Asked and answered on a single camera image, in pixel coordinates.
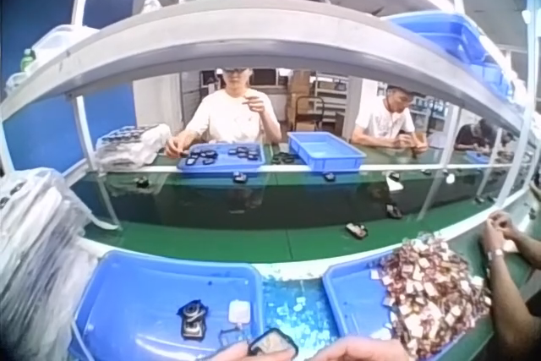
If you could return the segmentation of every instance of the blue plastic tray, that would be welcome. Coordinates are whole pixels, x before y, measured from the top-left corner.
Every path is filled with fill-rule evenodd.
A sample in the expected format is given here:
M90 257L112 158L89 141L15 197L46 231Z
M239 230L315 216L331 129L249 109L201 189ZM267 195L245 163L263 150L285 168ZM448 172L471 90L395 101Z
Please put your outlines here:
M490 161L490 157L485 154L479 154L477 151L466 151L466 158L468 161L476 164L488 164Z
M257 161L249 161L246 158L238 158L230 156L229 150L237 147L247 147L249 149L257 149L260 153L260 158ZM192 145L189 152L194 150L215 150L218 153L216 162L212 165L203 165L203 160L200 158L195 165L187 166L186 158L181 159L177 168L183 172L202 173L202 172L257 172L258 168L265 163L265 152L261 144L245 143L245 144L197 144Z
M357 172L364 162L362 151L326 132L291 132L289 150L297 153L314 172Z
M464 63L481 63L487 55L479 40L482 32L463 14L426 11L386 19L432 41Z
M380 260L388 255L333 265L323 275L323 286L329 298L340 336L368 337L391 323L391 310L383 305L386 289L379 280L370 278L370 271L380 270ZM445 346L428 361L438 359L451 348Z
M178 308L194 299L209 307L202 342L180 335ZM112 251L86 288L76 325L96 361L193 361L221 347L218 333L233 327L227 316L235 299L252 304L246 336L262 334L261 278L251 266ZM75 340L69 350L86 360Z

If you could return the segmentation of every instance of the blue wall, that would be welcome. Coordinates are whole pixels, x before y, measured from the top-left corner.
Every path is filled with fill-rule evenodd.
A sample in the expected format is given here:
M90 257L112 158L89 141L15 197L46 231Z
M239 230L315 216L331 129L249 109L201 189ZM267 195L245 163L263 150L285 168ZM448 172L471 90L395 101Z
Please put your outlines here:
M74 0L2 0L2 83L19 71L24 49L56 25L68 24ZM133 0L88 0L85 25L102 28L132 13ZM111 129L135 123L131 85L85 98L93 140ZM38 101L4 122L16 169L53 167L65 171L83 158L71 103L63 97Z

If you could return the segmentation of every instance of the short hair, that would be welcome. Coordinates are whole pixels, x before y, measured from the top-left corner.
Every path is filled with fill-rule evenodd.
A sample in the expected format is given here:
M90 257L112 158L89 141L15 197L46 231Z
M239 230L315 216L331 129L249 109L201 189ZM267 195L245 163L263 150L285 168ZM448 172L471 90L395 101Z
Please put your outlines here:
M412 98L414 98L415 96L425 97L425 95L423 95L422 93L412 92L398 85L387 85L387 90L399 90L400 92L404 92L406 95L411 96Z

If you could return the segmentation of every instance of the hand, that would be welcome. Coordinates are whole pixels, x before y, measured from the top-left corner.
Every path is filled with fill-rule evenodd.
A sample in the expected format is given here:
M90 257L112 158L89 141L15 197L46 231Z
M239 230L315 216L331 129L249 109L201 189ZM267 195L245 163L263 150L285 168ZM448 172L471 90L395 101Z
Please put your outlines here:
M504 234L494 227L494 222L488 218L484 224L483 236L481 236L484 252L488 253L496 249L503 249L505 244Z
M185 138L181 134L171 137L166 143L166 155L169 158L180 158L186 147Z
M210 358L210 361L292 361L293 350L263 355L248 355L248 343L237 342Z
M413 139L411 135L400 134L393 140L393 146L395 148L408 148L413 147Z
M513 240L520 234L513 224L513 220L504 211L495 211L489 216L489 220L493 227L507 239Z
M398 340L345 337L320 350L310 361L408 361Z
M246 101L243 104L248 105L248 109L252 112L259 114L265 112L265 104L259 96L245 96L244 99L246 99Z

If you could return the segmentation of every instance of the worker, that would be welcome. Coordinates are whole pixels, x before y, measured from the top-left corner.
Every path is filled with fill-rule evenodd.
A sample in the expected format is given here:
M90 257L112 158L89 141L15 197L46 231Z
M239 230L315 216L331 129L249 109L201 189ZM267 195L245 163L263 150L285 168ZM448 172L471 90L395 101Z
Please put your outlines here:
M502 211L486 221L482 235L489 258L492 315L499 353L504 359L538 359L541 352L541 319L530 314L504 261L504 243L513 241L530 265L541 270L541 242L518 231L509 215ZM537 293L534 304L540 299Z
M464 124L460 127L455 138L455 150L488 154L494 139L494 129L482 118L475 124Z
M412 148L416 152L428 149L426 140L415 134L409 105L415 94L389 85L387 95L361 107L351 141L371 147Z
M281 141L281 129L271 100L249 87L250 68L224 68L225 89L208 95L186 128L167 141L166 154L179 158L204 134L208 142L254 143Z

